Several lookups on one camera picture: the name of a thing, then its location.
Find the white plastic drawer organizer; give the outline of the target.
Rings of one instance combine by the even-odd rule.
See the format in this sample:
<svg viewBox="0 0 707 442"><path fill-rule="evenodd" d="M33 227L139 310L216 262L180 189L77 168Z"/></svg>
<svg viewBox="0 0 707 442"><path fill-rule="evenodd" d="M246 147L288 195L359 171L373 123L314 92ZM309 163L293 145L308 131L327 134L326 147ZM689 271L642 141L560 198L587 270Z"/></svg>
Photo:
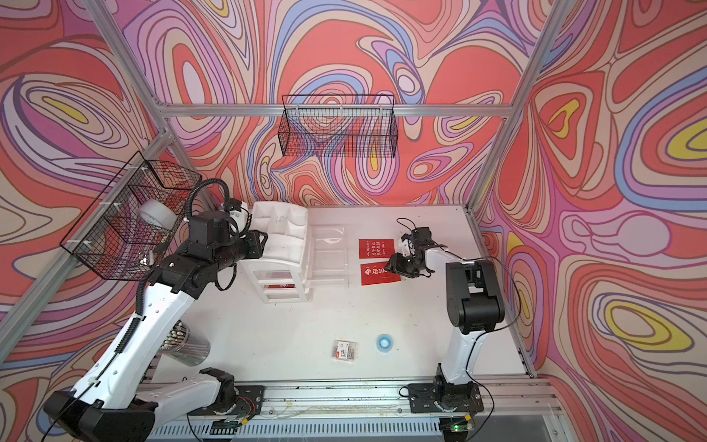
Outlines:
<svg viewBox="0 0 707 442"><path fill-rule="evenodd" d="M309 302L309 262L312 255L309 210L283 202L257 202L252 227L269 236L261 259L243 261L241 269L266 304ZM272 290L268 285L295 285Z"/></svg>

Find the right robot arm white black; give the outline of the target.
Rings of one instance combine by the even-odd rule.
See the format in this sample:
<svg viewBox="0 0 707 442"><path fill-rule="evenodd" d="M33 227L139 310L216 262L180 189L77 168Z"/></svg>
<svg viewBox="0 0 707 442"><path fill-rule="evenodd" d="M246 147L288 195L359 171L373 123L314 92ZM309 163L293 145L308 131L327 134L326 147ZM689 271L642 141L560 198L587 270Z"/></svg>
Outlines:
<svg viewBox="0 0 707 442"><path fill-rule="evenodd" d="M473 366L484 340L506 319L506 306L495 265L487 258L462 258L444 248L405 256L393 254L384 269L414 279L445 277L447 318L454 331L436 374L438 394L459 394L471 385Z"/></svg>

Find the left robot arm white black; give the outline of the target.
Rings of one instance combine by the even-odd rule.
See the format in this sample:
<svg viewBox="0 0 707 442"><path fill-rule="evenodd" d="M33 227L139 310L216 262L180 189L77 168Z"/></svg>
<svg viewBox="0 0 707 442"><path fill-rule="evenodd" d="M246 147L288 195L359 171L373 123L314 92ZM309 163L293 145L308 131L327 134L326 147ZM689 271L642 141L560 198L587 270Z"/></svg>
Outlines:
<svg viewBox="0 0 707 442"><path fill-rule="evenodd" d="M239 402L228 372L205 368L154 392L137 392L143 375L183 314L225 269L263 256L268 235L228 212L193 215L189 238L138 283L136 311L99 361L69 390L53 392L43 410L51 428L82 441L145 441L153 429L197 409L229 414Z"/></svg>

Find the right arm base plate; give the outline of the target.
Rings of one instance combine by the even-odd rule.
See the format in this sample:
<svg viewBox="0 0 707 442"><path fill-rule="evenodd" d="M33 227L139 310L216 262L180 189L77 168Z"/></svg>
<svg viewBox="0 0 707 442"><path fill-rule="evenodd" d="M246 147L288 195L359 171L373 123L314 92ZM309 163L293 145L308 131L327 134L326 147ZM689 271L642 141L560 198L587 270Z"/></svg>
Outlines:
<svg viewBox="0 0 707 442"><path fill-rule="evenodd" d="M412 383L402 390L414 414L466 413L475 416L485 410L480 386L474 382L462 385Z"/></svg>

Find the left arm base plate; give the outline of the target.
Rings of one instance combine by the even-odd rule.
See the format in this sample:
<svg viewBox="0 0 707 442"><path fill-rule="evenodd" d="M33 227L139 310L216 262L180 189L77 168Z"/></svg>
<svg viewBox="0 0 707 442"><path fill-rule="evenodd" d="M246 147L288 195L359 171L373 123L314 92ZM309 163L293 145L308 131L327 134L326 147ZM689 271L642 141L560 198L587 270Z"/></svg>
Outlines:
<svg viewBox="0 0 707 442"><path fill-rule="evenodd" d="M234 392L207 407L197 408L189 412L189 416L236 416L253 417L261 413L263 408L265 386L235 385Z"/></svg>

